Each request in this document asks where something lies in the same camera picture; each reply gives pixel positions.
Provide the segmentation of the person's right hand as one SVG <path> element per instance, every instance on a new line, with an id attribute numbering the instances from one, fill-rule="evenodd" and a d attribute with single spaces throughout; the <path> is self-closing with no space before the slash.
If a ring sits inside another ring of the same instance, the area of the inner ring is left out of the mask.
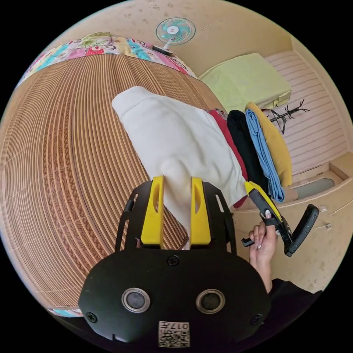
<path id="1" fill-rule="evenodd" d="M 249 247 L 250 264 L 255 268 L 258 265 L 269 265 L 278 240 L 275 226 L 266 225 L 264 221 L 261 221 L 249 232 L 249 238 L 253 241 Z"/>

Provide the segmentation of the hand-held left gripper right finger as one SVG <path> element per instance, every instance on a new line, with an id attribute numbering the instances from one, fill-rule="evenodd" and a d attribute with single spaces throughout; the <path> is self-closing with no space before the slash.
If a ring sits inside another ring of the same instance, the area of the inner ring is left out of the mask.
<path id="1" fill-rule="evenodd" d="M 190 244 L 208 245 L 211 242 L 211 233 L 206 197 L 201 178 L 192 177 L 191 196 Z"/>

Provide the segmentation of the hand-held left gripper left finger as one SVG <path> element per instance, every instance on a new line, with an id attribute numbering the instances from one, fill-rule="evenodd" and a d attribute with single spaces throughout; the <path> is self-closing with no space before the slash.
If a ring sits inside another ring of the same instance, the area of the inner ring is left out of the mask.
<path id="1" fill-rule="evenodd" d="M 145 218 L 141 232 L 144 246 L 163 245 L 164 226 L 164 176 L 154 177 L 151 181 Z"/>

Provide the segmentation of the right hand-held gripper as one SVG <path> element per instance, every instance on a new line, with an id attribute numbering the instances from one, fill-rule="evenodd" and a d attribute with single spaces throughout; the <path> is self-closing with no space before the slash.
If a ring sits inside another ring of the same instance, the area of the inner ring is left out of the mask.
<path id="1" fill-rule="evenodd" d="M 277 234 L 281 236 L 284 242 L 284 249 L 289 250 L 293 244 L 293 239 L 292 231 L 285 218 L 259 185 L 252 181 L 245 181 L 244 185 L 249 198 L 258 208 L 259 215 L 265 225 L 273 225 L 276 228 Z"/>

